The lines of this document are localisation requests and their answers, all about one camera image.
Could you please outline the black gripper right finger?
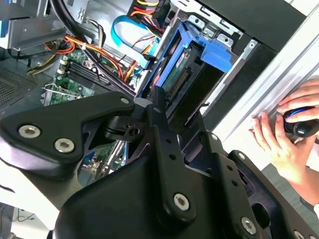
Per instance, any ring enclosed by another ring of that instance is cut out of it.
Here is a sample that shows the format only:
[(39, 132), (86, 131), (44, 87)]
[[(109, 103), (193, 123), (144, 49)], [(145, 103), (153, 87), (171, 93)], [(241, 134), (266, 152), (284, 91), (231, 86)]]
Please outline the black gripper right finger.
[(200, 200), (208, 214), (200, 239), (317, 239), (319, 236), (244, 153), (226, 153), (198, 117), (204, 162), (212, 186)]

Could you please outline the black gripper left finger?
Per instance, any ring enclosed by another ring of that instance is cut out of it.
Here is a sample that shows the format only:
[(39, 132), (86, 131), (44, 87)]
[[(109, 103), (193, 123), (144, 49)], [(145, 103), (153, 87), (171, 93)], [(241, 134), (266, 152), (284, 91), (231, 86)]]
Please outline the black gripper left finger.
[(86, 154), (116, 140), (127, 142), (126, 166), (140, 159), (154, 165), (157, 215), (192, 222), (196, 206), (164, 105), (163, 88), (154, 87), (146, 106), (124, 93), (108, 92), (17, 113), (0, 122), (0, 157), (15, 168), (64, 180), (75, 174)]

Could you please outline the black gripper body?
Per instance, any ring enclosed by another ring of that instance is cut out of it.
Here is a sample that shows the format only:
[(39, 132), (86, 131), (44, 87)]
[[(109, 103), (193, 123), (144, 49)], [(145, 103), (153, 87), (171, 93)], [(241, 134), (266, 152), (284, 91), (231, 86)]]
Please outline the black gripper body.
[(208, 214), (200, 200), (213, 185), (211, 176), (187, 168), (187, 205), (193, 219), (177, 205), (165, 209), (160, 188), (146, 158), (126, 166), (74, 194), (56, 221), (56, 239), (199, 239), (199, 222)]

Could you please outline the person's hand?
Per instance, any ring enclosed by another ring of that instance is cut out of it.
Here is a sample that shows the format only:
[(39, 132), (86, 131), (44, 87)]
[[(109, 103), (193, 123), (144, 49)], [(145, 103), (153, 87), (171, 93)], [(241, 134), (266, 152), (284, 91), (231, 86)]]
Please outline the person's hand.
[(252, 118), (249, 132), (278, 173), (304, 200), (316, 205), (319, 202), (319, 173), (306, 166), (316, 136), (292, 143), (285, 134), (284, 122), (318, 119), (319, 81), (313, 79), (302, 84), (279, 103), (277, 111), (274, 129), (270, 127), (267, 113), (262, 112), (259, 118)]

